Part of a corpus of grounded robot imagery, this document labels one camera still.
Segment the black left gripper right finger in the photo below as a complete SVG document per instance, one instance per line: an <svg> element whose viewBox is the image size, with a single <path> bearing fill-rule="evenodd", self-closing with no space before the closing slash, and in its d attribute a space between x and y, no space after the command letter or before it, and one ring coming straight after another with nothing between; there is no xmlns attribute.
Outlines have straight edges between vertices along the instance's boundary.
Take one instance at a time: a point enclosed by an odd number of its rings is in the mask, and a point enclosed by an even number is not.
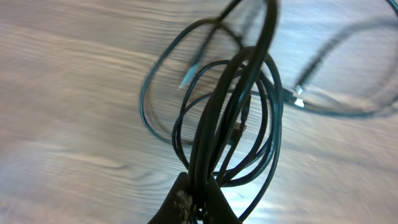
<svg viewBox="0 0 398 224"><path fill-rule="evenodd" d="M206 185L206 198L203 208L204 224L242 224L232 211L213 177L208 179Z"/></svg>

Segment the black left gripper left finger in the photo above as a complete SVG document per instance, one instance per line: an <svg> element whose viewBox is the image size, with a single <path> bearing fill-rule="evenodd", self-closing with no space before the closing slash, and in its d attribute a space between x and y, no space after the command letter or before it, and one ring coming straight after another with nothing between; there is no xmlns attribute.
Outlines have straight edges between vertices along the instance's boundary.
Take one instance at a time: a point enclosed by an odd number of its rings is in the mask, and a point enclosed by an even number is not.
<svg viewBox="0 0 398 224"><path fill-rule="evenodd" d="M148 224L187 224L192 212L193 197L188 192L188 175L182 172Z"/></svg>

